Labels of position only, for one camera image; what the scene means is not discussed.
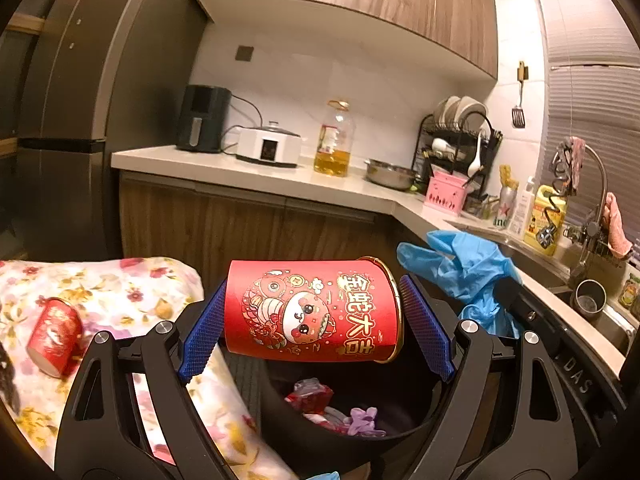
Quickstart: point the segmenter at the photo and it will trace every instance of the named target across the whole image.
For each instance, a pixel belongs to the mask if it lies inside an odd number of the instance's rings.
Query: rice cooker
[[[260,128],[239,128],[236,157],[247,162],[295,168],[298,165],[302,137],[269,121]]]

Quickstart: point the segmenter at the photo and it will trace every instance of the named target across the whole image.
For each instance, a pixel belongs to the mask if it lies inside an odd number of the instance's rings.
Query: plate
[[[446,124],[445,123],[445,114],[447,111],[458,104],[460,98],[457,95],[452,95],[451,97],[447,97],[438,103],[435,110],[433,111],[433,120],[436,124]]]
[[[486,115],[486,106],[484,106],[480,101],[476,101],[472,97],[464,96],[462,99],[460,99],[458,105],[456,106],[456,113],[453,117],[454,123],[458,124],[460,127],[463,127],[463,125],[465,124],[465,119],[471,114],[471,112],[480,112]],[[476,132],[482,127],[483,123],[484,119],[481,116],[473,114],[466,120],[465,129]]]

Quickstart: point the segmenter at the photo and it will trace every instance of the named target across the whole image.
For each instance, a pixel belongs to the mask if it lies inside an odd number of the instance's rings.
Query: red cylindrical container
[[[368,256],[338,262],[242,262],[229,269],[231,352],[306,362],[389,362],[402,346],[396,283]]]
[[[76,310],[59,298],[49,298],[27,343],[27,354],[40,370],[58,378],[81,335]]]

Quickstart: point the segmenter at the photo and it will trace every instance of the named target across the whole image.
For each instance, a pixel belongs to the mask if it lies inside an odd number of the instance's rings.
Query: kitchen faucet
[[[587,270],[589,270],[590,258],[598,241],[598,236],[600,235],[600,221],[604,215],[604,205],[607,199],[607,170],[605,169],[601,158],[592,148],[586,144],[584,149],[594,158],[600,168],[602,193],[600,195],[600,205],[596,210],[595,218],[591,220],[588,219],[585,225],[582,226],[580,236],[581,239],[583,238],[582,250],[580,251],[580,259],[578,260],[578,263],[571,268],[571,272],[569,274],[570,286],[577,286],[586,278]]]
[[[593,150],[593,148],[591,148],[588,144],[585,144],[584,149],[587,153],[589,153],[589,155],[593,157],[598,167],[600,168],[600,176],[602,178],[602,194],[600,196],[600,205],[596,210],[595,217],[587,218],[586,222],[582,226],[570,226],[566,230],[566,235],[572,240],[572,242],[582,242],[580,258],[578,259],[578,262],[571,268],[569,274],[568,284],[571,287],[576,287],[581,281],[586,278],[587,271],[589,270],[589,266],[591,264],[591,255],[594,252],[594,248],[596,247],[596,243],[600,235],[600,221],[602,220],[602,216],[604,214],[604,206],[607,199],[607,170],[605,169],[601,158]],[[567,191],[569,189],[568,181],[571,179],[570,168],[564,168],[564,171],[558,171],[558,160],[562,160],[562,155],[559,152],[560,148],[551,164],[551,169],[557,177],[557,179],[554,181],[554,184],[556,182],[562,183],[562,187],[559,187],[559,189],[556,189],[556,186],[554,186],[554,189],[558,193],[558,195],[556,195],[558,198],[567,195]],[[548,247],[557,230],[558,228],[555,226],[555,224],[550,221],[549,225],[542,229],[542,231],[540,231],[536,235],[536,238],[540,245],[543,247]]]

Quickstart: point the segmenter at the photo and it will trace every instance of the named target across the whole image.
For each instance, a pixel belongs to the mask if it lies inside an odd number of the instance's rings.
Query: floral blanket
[[[44,300],[51,296],[75,306],[84,328],[78,355],[62,379],[42,373],[25,350]],[[50,466],[66,397],[82,350],[94,334],[109,330],[116,338],[143,335],[161,319],[175,320],[187,304],[202,298],[197,272],[170,258],[68,264],[0,262],[0,343],[14,364],[18,393],[13,402],[3,400],[23,435]],[[144,375],[135,374],[134,384],[154,454],[172,462]],[[187,388],[210,436],[240,480],[295,478],[255,433],[219,348],[204,373],[194,377]]]

